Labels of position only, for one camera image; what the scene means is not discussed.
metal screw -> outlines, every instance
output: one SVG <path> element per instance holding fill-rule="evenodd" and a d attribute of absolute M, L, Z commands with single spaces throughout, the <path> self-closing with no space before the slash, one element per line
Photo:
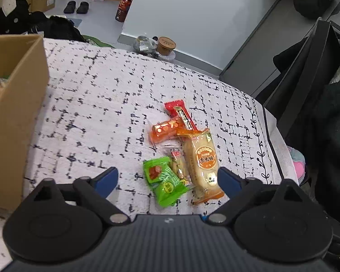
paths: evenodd
<path fill-rule="evenodd" d="M 212 223 L 220 224 L 223 223 L 227 219 L 226 216 L 223 214 L 211 214 L 208 217 L 208 220 L 211 221 Z"/>
<path fill-rule="evenodd" d="M 127 221 L 127 216 L 125 214 L 113 214 L 110 216 L 110 221 L 115 224 L 121 224 Z"/>

tablecloth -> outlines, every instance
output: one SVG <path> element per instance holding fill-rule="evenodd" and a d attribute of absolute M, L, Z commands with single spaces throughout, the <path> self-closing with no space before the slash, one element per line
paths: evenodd
<path fill-rule="evenodd" d="M 142 162 L 165 154 L 163 144 L 148 141 L 148 130 L 169 118 L 164 102 L 176 99 L 184 99 L 198 129 L 210 128 L 220 166 L 267 184 L 283 178 L 297 183 L 274 117 L 247 94 L 125 50 L 53 39 L 44 45 L 50 81 L 28 153 L 24 195 L 46 177 L 70 183 L 115 166 L 119 182 L 108 199 L 131 218 L 211 213 L 228 198 L 192 206 L 188 192 L 162 209 L 143 176 Z M 9 260 L 0 238 L 0 269 Z"/>

green candy wrapper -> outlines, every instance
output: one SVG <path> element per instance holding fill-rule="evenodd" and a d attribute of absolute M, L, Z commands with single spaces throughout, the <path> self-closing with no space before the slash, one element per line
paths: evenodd
<path fill-rule="evenodd" d="M 188 191 L 178 176 L 169 167 L 170 158 L 161 157 L 143 162 L 143 171 L 149 187 L 162 207 L 174 205 L 176 200 Z"/>

gray ribbed panel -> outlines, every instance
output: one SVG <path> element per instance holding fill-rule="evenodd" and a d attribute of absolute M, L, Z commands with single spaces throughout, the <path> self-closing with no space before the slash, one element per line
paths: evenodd
<path fill-rule="evenodd" d="M 138 215 L 128 226 L 113 227 L 102 243 L 79 260 L 55 266 L 15 261 L 5 272 L 330 272 L 323 261 L 300 266 L 262 262 L 237 246 L 228 230 L 198 215 Z"/>

green fabric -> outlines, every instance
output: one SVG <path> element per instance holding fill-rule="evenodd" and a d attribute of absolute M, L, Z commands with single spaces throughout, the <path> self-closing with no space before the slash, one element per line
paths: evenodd
<path fill-rule="evenodd" d="M 178 198 L 188 191 L 188 188 L 184 186 L 169 167 L 169 162 L 169 157 L 161 157 L 143 162 L 143 171 L 145 172 L 148 185 L 154 192 L 157 203 L 162 207 L 174 205 Z M 161 167 L 161 173 L 152 179 L 151 172 L 154 173 L 156 167 Z"/>
<path fill-rule="evenodd" d="M 86 36 L 86 35 L 82 35 L 82 36 L 84 37 L 84 39 L 88 40 L 91 45 L 94 45 L 94 46 L 97 46 L 97 47 L 111 47 L 111 48 L 114 48 L 112 45 L 104 43 L 104 42 L 100 41 L 99 39 L 97 39 L 95 37 Z"/>

